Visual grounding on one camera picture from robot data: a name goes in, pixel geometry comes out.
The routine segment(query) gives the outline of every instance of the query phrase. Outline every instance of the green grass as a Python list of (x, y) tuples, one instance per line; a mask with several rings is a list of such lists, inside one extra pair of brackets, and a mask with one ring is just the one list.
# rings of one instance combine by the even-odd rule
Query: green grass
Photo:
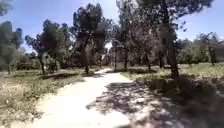
[[(147, 67), (131, 67), (129, 69), (144, 69), (147, 71)], [(180, 75), (194, 75), (198, 78), (210, 77), (210, 78), (221, 78), (224, 76), (224, 63), (218, 63), (215, 66), (211, 66), (209, 63), (201, 63), (194, 65), (179, 65)], [(158, 67), (152, 67), (155, 70), (154, 73), (135, 73), (135, 72), (122, 72), (121, 74), (132, 79), (154, 79), (164, 78), (170, 75), (170, 69), (159, 69)]]
[(0, 77), (0, 125), (27, 121), (41, 114), (36, 101), (47, 93), (56, 93), (67, 84), (82, 80), (83, 70), (63, 70), (42, 76), (39, 71), (17, 71)]

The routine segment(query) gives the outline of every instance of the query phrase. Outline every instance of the sandy ground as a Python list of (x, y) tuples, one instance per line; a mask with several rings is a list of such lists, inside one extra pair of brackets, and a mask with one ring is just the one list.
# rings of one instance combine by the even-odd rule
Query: sandy ground
[(11, 128), (114, 128), (129, 124), (128, 118), (119, 112), (102, 115), (86, 106), (106, 91), (106, 86), (116, 82), (131, 82), (119, 73), (86, 77), (84, 82), (67, 85), (57, 95), (47, 94), (40, 99), (36, 109), (43, 112), (41, 119), (32, 123), (14, 122)]

